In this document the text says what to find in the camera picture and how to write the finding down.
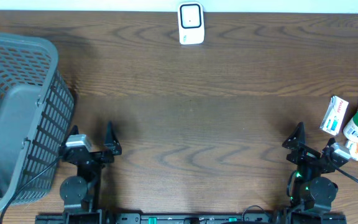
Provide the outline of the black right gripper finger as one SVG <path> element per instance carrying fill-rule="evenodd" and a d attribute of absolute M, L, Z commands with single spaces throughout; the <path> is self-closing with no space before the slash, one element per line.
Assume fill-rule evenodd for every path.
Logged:
<path fill-rule="evenodd" d="M 282 147 L 290 150 L 297 150 L 304 145 L 305 126 L 303 122 L 299 122 L 291 135 L 284 141 Z"/>
<path fill-rule="evenodd" d="M 336 140 L 335 140 L 335 138 L 330 138 L 330 139 L 328 140 L 328 143 L 326 144 L 325 148 L 326 148 L 326 149 L 330 149 L 330 148 L 334 149 L 335 147 L 336 147 Z"/>

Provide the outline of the white Panadol medicine box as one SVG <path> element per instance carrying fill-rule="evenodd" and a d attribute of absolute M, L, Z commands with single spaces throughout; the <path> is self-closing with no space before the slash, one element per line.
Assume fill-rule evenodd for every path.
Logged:
<path fill-rule="evenodd" d="M 348 104 L 349 103 L 346 100 L 343 100 L 338 96 L 332 96 L 319 128 L 333 136 L 338 135 Z"/>

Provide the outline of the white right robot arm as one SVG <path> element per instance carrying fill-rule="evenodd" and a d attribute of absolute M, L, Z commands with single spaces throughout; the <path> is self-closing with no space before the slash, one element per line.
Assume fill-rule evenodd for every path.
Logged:
<path fill-rule="evenodd" d="M 325 155 L 306 145 L 302 122 L 282 146 L 290 150 L 287 160 L 296 165 L 296 170 L 288 181 L 290 206 L 283 212 L 281 222 L 322 223 L 337 194 L 337 185 L 322 175 L 333 172 L 333 167 Z"/>

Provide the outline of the white barcode scanner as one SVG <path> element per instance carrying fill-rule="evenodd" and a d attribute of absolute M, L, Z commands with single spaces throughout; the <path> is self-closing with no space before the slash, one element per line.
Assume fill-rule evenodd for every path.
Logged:
<path fill-rule="evenodd" d="M 179 41 L 182 45 L 204 42 L 203 6 L 199 2 L 183 2 L 178 6 Z"/>

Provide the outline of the grey plastic mesh basket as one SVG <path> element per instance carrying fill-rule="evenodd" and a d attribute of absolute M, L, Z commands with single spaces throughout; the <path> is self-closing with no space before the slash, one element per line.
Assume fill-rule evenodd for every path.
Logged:
<path fill-rule="evenodd" d="M 0 212 L 50 192 L 74 99 L 48 40 L 0 33 Z"/>

